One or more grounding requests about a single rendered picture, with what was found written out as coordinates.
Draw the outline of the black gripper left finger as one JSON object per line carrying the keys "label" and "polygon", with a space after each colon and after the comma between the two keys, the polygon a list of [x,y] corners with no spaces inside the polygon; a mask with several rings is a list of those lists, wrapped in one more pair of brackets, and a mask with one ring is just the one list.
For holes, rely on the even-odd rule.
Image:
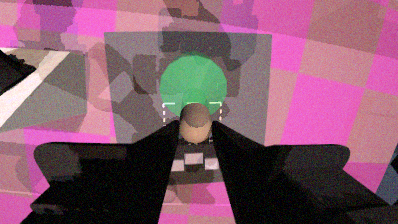
{"label": "black gripper left finger", "polygon": [[122,184],[136,224],[158,224],[179,136],[173,120],[134,143],[43,143],[33,151],[46,181]]}

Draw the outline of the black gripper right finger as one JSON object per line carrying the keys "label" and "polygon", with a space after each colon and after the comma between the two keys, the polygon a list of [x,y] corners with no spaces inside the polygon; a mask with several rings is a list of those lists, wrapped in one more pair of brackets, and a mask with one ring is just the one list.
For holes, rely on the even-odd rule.
{"label": "black gripper right finger", "polygon": [[235,224],[258,224],[281,171],[340,167],[350,149],[338,144],[258,144],[226,125],[212,122],[212,138]]}

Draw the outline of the green glass bottle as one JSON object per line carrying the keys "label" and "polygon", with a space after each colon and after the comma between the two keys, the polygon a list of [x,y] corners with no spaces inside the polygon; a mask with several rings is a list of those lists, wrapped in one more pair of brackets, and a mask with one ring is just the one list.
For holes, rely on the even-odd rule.
{"label": "green glass bottle", "polygon": [[163,103],[180,117],[179,131],[191,143],[205,141],[212,132],[211,114],[227,95],[222,69],[207,55],[182,53],[167,66],[160,79]]}

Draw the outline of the grey flat mat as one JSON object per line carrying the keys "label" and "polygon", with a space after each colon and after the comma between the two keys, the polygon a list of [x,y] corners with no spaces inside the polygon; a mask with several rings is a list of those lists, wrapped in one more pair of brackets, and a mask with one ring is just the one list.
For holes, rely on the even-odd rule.
{"label": "grey flat mat", "polygon": [[[265,144],[272,34],[238,32],[104,32],[116,143],[134,143],[180,117],[163,103],[159,86],[167,66],[182,53],[207,55],[227,80],[223,104],[211,114],[248,139]],[[168,185],[224,182],[221,168],[185,164],[170,171]]]}

